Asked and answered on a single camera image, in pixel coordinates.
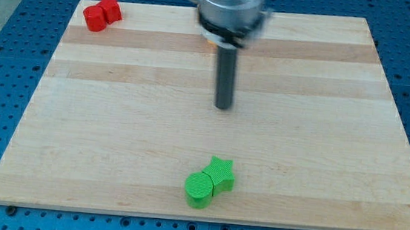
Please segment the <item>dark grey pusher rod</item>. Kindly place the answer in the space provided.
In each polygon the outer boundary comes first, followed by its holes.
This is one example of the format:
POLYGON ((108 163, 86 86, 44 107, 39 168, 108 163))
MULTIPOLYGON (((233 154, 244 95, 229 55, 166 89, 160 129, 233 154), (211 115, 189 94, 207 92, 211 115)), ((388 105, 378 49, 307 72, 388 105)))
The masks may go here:
POLYGON ((218 109, 228 110, 234 99, 234 83, 237 68, 237 49, 217 48, 216 90, 214 103, 218 109))

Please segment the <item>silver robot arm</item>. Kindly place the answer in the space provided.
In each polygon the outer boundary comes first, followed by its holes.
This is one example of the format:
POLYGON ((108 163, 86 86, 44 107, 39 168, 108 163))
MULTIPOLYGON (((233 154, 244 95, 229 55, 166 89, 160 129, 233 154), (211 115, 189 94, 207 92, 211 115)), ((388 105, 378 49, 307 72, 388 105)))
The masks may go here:
POLYGON ((216 48, 215 107, 233 105, 238 50, 257 40, 273 11, 265 0, 190 0, 197 8, 201 34, 216 48))

